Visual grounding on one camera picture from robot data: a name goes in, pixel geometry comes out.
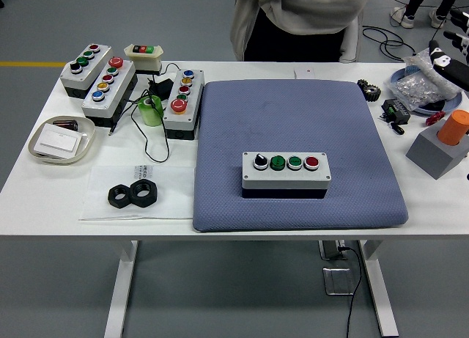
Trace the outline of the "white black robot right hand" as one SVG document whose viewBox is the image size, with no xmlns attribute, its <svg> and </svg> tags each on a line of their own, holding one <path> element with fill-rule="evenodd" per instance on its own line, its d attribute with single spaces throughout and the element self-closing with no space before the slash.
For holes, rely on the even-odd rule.
<svg viewBox="0 0 469 338">
<path fill-rule="evenodd" d="M 433 69 L 442 77 L 468 91 L 468 14 L 457 9 L 449 12 L 450 21 L 463 30 L 464 34 L 444 31 L 443 35 L 451 40 L 452 45 L 459 49 L 466 59 L 466 65 L 447 55 L 436 40 L 429 41 L 429 57 Z"/>
</svg>

